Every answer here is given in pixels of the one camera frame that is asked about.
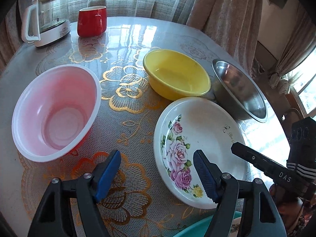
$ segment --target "yellow bowl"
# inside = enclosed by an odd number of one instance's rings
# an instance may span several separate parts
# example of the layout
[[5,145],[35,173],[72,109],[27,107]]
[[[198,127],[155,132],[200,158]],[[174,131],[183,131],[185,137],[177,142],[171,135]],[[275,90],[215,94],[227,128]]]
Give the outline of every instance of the yellow bowl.
[[154,50],[145,55],[143,64],[151,87],[168,100],[201,96],[211,88],[205,69],[182,53]]

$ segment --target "mug rim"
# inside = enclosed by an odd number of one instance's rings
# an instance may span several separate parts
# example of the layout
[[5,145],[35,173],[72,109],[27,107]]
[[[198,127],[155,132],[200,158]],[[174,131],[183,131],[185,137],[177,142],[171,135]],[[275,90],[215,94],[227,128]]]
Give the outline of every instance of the mug rim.
[[100,10],[100,9],[105,9],[106,6],[91,6],[91,7],[86,7],[82,8],[79,11],[95,11],[95,10]]

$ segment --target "pink bowl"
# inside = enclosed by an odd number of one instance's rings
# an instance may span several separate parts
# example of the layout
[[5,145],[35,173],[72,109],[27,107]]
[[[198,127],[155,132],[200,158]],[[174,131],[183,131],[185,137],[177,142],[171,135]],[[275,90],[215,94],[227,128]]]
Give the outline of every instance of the pink bowl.
[[12,118],[19,152],[36,162],[77,149],[89,134],[101,102],[96,75],[78,65],[61,65],[35,78],[21,94]]

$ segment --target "silver bolt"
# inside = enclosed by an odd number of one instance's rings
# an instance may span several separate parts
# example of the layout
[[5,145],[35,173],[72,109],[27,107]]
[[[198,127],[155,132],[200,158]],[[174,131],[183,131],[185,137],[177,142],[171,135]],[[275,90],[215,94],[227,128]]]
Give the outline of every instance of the silver bolt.
[[91,173],[85,173],[85,174],[83,175],[83,178],[89,179],[89,178],[91,178],[91,176],[92,176]]
[[223,173],[223,174],[222,174],[222,177],[223,177],[224,179],[230,179],[232,176],[231,176],[230,174],[228,174],[228,173]]
[[255,178],[255,183],[256,184],[262,184],[262,180],[260,178]]
[[52,183],[58,183],[58,182],[59,182],[59,179],[57,177],[52,179]]

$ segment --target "mug handle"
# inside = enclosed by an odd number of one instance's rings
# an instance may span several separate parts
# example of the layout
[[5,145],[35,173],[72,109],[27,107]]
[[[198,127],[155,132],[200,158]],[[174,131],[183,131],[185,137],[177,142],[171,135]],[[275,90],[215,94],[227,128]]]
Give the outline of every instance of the mug handle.
[[97,36],[102,35],[103,29],[102,29],[102,16],[100,14],[95,15],[99,20],[96,21],[96,29],[100,29],[100,33],[97,33]]
[[[30,26],[31,13],[34,10],[36,10],[36,19],[37,20],[36,20],[36,22],[33,22],[33,24],[37,24],[37,35],[29,36],[28,35],[28,28]],[[24,42],[40,41],[39,32],[40,32],[40,25],[39,25],[39,19],[38,19],[37,4],[32,4],[31,6],[26,8],[24,15],[23,15],[21,38]]]

